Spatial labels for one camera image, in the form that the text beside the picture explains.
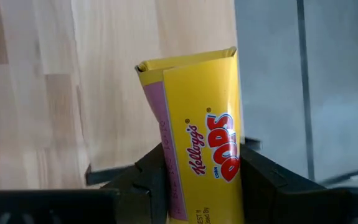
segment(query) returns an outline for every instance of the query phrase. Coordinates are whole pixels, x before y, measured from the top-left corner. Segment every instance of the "yellow box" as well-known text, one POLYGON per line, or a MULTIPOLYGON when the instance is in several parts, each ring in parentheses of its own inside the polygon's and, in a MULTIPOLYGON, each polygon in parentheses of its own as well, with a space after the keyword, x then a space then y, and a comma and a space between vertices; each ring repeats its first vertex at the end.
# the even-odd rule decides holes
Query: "yellow box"
POLYGON ((244 223, 237 50, 137 67, 159 121, 171 184, 171 223, 244 223))

